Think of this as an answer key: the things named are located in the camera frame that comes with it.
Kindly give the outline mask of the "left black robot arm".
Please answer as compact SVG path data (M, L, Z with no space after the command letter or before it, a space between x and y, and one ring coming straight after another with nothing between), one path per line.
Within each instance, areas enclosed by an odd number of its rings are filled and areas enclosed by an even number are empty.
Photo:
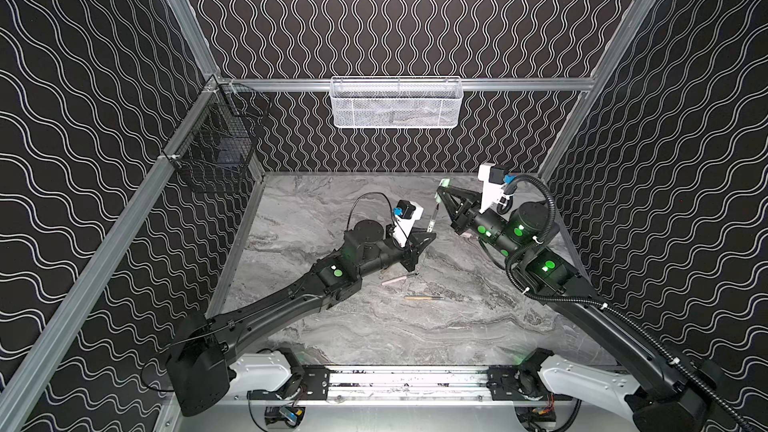
M285 288L211 318L190 313L176 328L165 358L181 414L193 417L223 399L236 379L235 362L252 343L347 300L361 290L367 275L396 264L413 272L436 237L417 228L401 246L392 225L362 220L344 232L339 248Z

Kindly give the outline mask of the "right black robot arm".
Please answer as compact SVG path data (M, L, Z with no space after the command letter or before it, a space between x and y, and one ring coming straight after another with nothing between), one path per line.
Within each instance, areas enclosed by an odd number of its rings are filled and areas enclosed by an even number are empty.
M457 234L477 237L485 252L504 257L500 267L525 297L544 303L585 331L611 354L635 383L612 410L639 431L700 431L720 409L741 431L754 425L717 392L722 371L712 361L694 363L593 288L589 279L554 253L556 204L534 177L514 178L484 205L481 193L441 185L437 195Z

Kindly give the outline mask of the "green pen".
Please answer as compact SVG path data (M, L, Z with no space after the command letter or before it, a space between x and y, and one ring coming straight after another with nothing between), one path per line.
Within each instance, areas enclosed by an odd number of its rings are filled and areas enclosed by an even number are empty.
M430 214L428 226L427 226L427 229L426 229L427 232L432 232L434 230L434 227L435 227L435 224L436 224L436 221L437 221L437 217L439 215L440 205L441 205L440 201L437 201L436 204L435 204L435 207L434 207L434 209L432 211L432 213Z

